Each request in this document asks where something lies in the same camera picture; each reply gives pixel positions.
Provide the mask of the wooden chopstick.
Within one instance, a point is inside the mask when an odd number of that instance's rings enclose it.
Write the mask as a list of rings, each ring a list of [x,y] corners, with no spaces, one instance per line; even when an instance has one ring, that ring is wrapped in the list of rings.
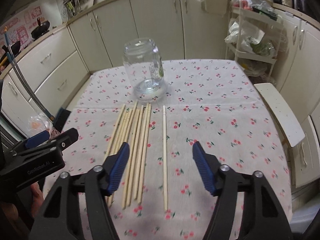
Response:
[[[113,132],[112,132],[112,135],[111,135],[111,139],[109,141],[109,144],[108,144],[105,156],[104,156],[104,161],[107,159],[107,157],[109,156],[109,154],[111,152],[111,148],[112,148],[112,145],[113,145],[113,142],[114,142],[114,139],[115,139],[115,136],[116,136],[116,132],[117,132],[117,129],[118,129],[119,123],[121,121],[121,117],[123,115],[124,110],[125,110],[125,104],[123,104],[123,106],[121,107],[119,115],[118,115],[117,120],[116,120],[116,123],[114,124],[114,129],[113,129]]]
[[[144,106],[141,105],[139,110],[136,110],[135,112],[135,123],[132,130],[132,136],[131,136],[131,143],[130,143],[130,156],[129,161],[127,164],[127,172],[125,177],[125,187],[123,191],[123,198],[121,202],[122,209],[126,209],[127,206],[129,206],[131,201],[131,192],[132,192],[132,181],[133,181],[133,175],[134,175],[134,166],[135,166],[135,145],[136,141],[138,140],[137,132],[139,132],[141,127],[141,121],[142,116],[144,112]]]
[[[135,117],[135,112],[136,112],[136,108],[137,108],[137,104],[138,104],[138,101],[135,102],[133,108],[132,108],[132,113],[131,113],[131,117],[129,119],[129,121],[127,122],[127,126],[126,126],[126,133],[125,135],[123,136],[123,142],[127,142],[128,138],[129,138],[129,134],[130,134],[130,130],[131,130],[131,126],[132,126],[132,122],[133,122],[133,119]]]
[[[125,135],[125,131],[126,131],[126,126],[127,126],[127,122],[129,121],[130,117],[131,117],[131,113],[132,113],[132,109],[129,109],[129,111],[127,113],[125,113],[124,115],[124,119],[120,124],[120,133],[117,137],[117,143],[116,143],[116,147],[114,149],[114,154],[118,153],[122,142],[123,142],[123,136]]]
[[[138,184],[137,202],[139,205],[142,203],[142,197],[143,197],[144,174],[145,174],[146,152],[147,152],[147,148],[148,148],[148,139],[149,139],[149,124],[150,124],[151,109],[152,109],[152,105],[151,105],[151,103],[149,103],[148,110],[147,110],[147,116],[146,116],[145,133],[144,133],[144,141],[143,141],[143,152],[142,152],[140,174],[139,174],[139,184]]]
[[[144,112],[142,116],[141,121],[141,127],[139,132],[137,132],[138,140],[136,141],[135,145],[135,166],[134,166],[134,175],[133,175],[133,181],[132,181],[132,192],[131,192],[131,200],[137,199],[138,194],[138,184],[139,184],[139,174],[140,174],[140,165],[141,165],[141,159],[142,159],[142,152],[143,152],[143,141],[144,141],[144,133],[145,133],[145,124],[146,124],[146,116],[147,116],[147,110],[148,110],[148,103],[146,104],[146,107],[144,107]]]

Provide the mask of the pale single chopstick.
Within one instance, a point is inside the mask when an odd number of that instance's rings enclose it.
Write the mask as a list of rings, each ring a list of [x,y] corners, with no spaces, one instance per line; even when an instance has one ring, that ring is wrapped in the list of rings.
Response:
[[[168,210],[168,169],[167,169],[167,115],[163,105],[163,198],[164,211]]]

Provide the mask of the cream kitchen cabinets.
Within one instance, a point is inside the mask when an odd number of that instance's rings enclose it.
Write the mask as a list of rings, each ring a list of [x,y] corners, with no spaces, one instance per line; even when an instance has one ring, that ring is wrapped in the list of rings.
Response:
[[[20,42],[16,61],[36,96],[6,69],[3,113],[23,134],[42,107],[54,116],[66,107],[89,74],[121,66],[124,45],[135,38],[153,39],[163,60],[225,57],[228,17],[205,12],[197,0],[114,0],[34,39],[41,10],[30,13],[29,25],[15,18],[1,28],[1,45]]]

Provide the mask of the white wooden stool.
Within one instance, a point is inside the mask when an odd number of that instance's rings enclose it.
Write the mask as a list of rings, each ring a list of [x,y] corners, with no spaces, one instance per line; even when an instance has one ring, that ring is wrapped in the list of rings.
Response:
[[[271,83],[256,83],[254,87],[268,106],[279,126],[284,141],[290,148],[297,146],[305,134],[295,114],[281,96],[279,91]]]

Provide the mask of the black wok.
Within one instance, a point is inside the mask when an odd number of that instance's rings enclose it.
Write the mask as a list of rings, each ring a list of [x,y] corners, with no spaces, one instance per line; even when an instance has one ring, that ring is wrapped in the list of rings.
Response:
[[[33,40],[38,39],[49,31],[50,22],[41,21],[40,18],[37,18],[37,27],[31,32]]]

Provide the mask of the clear glass jar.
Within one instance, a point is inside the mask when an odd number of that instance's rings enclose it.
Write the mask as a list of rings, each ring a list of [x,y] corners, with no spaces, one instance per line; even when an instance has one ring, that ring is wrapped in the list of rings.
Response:
[[[151,38],[137,38],[124,45],[123,65],[139,100],[152,101],[163,96],[167,85],[161,54]]]

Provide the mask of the cherry print tablecloth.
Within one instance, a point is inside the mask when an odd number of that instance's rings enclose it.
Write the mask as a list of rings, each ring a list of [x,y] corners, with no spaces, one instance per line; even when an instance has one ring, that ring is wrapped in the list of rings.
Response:
[[[200,141],[207,153],[237,172],[263,172],[289,221],[290,174],[279,135],[254,86],[234,61],[164,61],[167,91],[154,96],[149,123],[143,200],[122,209],[124,177],[110,213],[120,239],[202,239],[216,198],[204,189],[192,158]],[[64,129],[79,140],[63,152],[62,171],[85,173],[102,164],[123,104],[136,102],[124,67],[94,73]],[[169,208],[163,207],[163,110],[167,107]],[[46,178],[44,195],[62,172]]]

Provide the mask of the white plastic bag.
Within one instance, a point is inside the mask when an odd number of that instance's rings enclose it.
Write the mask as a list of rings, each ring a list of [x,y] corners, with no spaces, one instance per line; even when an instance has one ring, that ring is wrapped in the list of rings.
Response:
[[[232,18],[229,22],[225,43],[238,45],[238,50],[253,54],[252,46],[258,45],[264,35],[265,32],[256,25],[244,21],[240,28],[238,21]]]

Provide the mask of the white storage rack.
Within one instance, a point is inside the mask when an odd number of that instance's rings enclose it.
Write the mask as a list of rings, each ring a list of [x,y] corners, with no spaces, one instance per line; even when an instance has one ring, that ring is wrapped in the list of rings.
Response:
[[[226,59],[233,59],[247,74],[271,82],[271,74],[277,62],[284,20],[275,11],[259,12],[230,6],[227,28]]]

